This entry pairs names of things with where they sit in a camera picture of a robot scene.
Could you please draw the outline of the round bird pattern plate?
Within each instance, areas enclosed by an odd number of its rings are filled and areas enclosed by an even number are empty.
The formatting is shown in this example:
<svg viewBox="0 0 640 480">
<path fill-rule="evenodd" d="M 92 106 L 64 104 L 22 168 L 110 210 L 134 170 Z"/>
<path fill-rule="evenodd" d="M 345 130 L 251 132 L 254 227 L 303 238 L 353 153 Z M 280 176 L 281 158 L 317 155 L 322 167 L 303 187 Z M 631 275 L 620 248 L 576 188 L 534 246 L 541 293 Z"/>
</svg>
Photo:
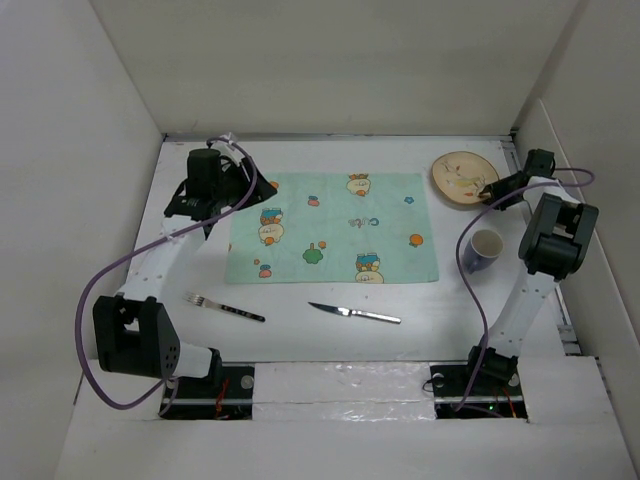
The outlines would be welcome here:
<svg viewBox="0 0 640 480">
<path fill-rule="evenodd" d="M 500 179 L 488 160 L 467 151 L 437 158 L 431 166 L 431 177 L 449 201 L 462 206 L 481 204 L 486 197 L 484 189 Z"/>
</svg>

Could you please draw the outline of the purple mug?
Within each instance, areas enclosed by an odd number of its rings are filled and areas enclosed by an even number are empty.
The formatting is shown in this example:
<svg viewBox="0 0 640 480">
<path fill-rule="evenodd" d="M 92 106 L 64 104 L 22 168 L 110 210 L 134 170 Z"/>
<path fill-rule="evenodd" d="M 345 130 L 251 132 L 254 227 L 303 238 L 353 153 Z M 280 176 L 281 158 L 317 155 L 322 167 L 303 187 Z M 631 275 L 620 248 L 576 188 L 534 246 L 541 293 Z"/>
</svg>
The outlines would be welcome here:
<svg viewBox="0 0 640 480">
<path fill-rule="evenodd" d="M 462 257 L 465 271 L 473 274 L 491 266 L 501 255 L 504 242 L 493 230 L 483 229 L 473 233 Z"/>
</svg>

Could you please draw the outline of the green cartoon print cloth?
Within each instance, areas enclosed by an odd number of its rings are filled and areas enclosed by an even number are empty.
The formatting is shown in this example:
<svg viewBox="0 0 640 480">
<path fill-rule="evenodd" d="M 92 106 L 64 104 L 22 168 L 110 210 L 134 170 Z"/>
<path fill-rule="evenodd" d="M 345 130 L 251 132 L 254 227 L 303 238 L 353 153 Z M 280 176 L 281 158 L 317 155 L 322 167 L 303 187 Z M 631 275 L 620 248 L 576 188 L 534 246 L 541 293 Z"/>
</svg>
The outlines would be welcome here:
<svg viewBox="0 0 640 480">
<path fill-rule="evenodd" d="M 230 284 L 439 279 L 418 173 L 276 173 L 277 193 L 231 218 Z"/>
</svg>

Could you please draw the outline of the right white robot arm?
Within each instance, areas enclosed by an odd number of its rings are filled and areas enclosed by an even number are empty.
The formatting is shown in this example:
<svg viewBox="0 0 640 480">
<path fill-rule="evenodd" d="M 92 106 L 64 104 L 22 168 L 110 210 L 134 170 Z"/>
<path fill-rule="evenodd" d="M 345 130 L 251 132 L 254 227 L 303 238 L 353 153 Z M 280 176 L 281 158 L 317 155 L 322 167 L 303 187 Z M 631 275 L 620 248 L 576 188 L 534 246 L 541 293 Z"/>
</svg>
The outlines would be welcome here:
<svg viewBox="0 0 640 480">
<path fill-rule="evenodd" d="M 531 176 L 491 190 L 496 209 L 526 201 L 534 208 L 518 249 L 522 267 L 494 324 L 474 349 L 482 359 L 462 369 L 462 381 L 483 394 L 517 369 L 524 338 L 546 298 L 582 265 L 599 210 L 574 198 L 557 179 Z"/>
</svg>

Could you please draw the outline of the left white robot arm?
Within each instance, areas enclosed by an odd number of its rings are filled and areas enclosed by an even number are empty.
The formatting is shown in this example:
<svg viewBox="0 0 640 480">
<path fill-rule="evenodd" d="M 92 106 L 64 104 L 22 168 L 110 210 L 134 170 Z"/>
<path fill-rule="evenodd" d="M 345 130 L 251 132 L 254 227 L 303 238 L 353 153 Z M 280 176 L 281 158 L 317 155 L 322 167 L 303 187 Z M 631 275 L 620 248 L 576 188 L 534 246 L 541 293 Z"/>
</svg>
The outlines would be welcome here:
<svg viewBox="0 0 640 480">
<path fill-rule="evenodd" d="M 226 214 L 273 197 L 275 187 L 249 156 L 190 151 L 187 177 L 164 210 L 158 239 L 136 272 L 92 310 L 99 364 L 112 373 L 167 380 L 188 378 L 201 396 L 222 387 L 220 354 L 180 340 L 163 303 L 179 274 Z"/>
</svg>

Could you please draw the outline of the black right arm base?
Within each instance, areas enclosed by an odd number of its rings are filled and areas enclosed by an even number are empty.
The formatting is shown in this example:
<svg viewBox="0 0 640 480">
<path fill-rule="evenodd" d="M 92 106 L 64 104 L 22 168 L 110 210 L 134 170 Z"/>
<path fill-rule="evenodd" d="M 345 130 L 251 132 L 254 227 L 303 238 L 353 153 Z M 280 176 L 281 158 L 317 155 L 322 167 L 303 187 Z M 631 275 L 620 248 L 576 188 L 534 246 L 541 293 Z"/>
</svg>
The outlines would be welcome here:
<svg viewBox="0 0 640 480">
<path fill-rule="evenodd" d="M 434 363 L 422 390 L 434 399 L 438 419 L 528 417 L 518 374 L 518 358 L 474 347 L 464 362 Z"/>
</svg>

